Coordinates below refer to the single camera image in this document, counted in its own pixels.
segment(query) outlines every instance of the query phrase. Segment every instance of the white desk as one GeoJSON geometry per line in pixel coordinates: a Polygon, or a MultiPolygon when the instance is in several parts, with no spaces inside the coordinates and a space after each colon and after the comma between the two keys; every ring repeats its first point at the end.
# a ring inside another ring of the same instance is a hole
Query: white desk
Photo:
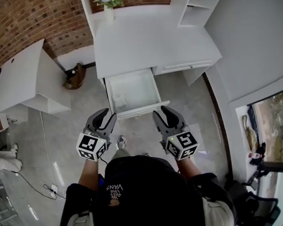
{"type": "Polygon", "coordinates": [[[154,68],[154,74],[191,69],[193,63],[221,58],[203,27],[174,27],[170,15],[116,17],[100,23],[94,38],[98,78],[154,68]]]}
{"type": "Polygon", "coordinates": [[[42,49],[43,43],[34,43],[1,67],[0,112],[24,116],[26,107],[18,104],[50,114],[70,110],[70,96],[62,86],[66,75],[42,49]]]}

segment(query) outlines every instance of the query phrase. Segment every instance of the white pants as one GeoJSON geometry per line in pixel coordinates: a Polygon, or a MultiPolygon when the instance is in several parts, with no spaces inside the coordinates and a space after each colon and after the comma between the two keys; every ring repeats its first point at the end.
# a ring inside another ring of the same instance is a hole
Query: white pants
{"type": "Polygon", "coordinates": [[[0,170],[19,172],[22,167],[22,162],[16,159],[15,149],[10,151],[0,151],[0,170]]]}

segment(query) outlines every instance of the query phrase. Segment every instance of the flower vase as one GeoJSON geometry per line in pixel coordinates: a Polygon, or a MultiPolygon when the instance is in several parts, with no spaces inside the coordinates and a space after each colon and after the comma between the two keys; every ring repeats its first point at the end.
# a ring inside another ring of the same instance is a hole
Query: flower vase
{"type": "Polygon", "coordinates": [[[104,14],[107,23],[112,24],[114,21],[114,12],[113,8],[108,8],[106,5],[104,6],[104,14]]]}

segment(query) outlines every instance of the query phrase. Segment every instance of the white shoe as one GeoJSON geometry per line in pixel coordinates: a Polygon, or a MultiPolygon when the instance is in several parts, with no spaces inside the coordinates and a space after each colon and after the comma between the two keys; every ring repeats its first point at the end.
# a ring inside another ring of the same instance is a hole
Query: white shoe
{"type": "Polygon", "coordinates": [[[117,147],[119,149],[126,149],[127,140],[124,136],[119,136],[117,140],[117,147]]]}
{"type": "Polygon", "coordinates": [[[18,144],[17,143],[15,143],[14,145],[13,145],[13,147],[12,147],[12,149],[11,150],[15,150],[15,154],[16,154],[16,157],[17,157],[17,153],[18,153],[18,144]]]}
{"type": "Polygon", "coordinates": [[[148,156],[148,157],[152,157],[149,153],[143,153],[141,154],[142,156],[148,156]]]}

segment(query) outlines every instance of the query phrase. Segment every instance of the dark floor trim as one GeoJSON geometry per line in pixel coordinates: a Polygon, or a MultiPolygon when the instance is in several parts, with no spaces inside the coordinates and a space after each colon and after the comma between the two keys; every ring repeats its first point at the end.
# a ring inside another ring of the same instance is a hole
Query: dark floor trim
{"type": "Polygon", "coordinates": [[[215,111],[216,111],[216,114],[217,114],[217,118],[218,118],[218,121],[219,121],[220,129],[221,129],[221,133],[222,133],[222,137],[223,137],[223,142],[225,144],[225,153],[226,153],[227,167],[228,167],[228,177],[227,178],[233,179],[232,160],[231,160],[230,147],[229,147],[228,140],[227,140],[225,125],[223,123],[223,119],[222,119],[222,116],[221,116],[221,113],[220,113],[220,110],[219,110],[219,106],[218,106],[216,97],[214,95],[211,84],[208,81],[208,77],[207,77],[206,73],[203,73],[202,77],[203,77],[203,79],[204,79],[204,81],[207,85],[209,94],[211,96],[211,99],[212,99],[212,102],[213,102],[213,105],[214,105],[214,108],[215,108],[215,111]]]}
{"type": "Polygon", "coordinates": [[[86,65],[83,65],[82,67],[87,69],[87,68],[91,68],[91,67],[94,67],[95,66],[95,62],[93,63],[90,63],[90,64],[86,64],[86,65]]]}

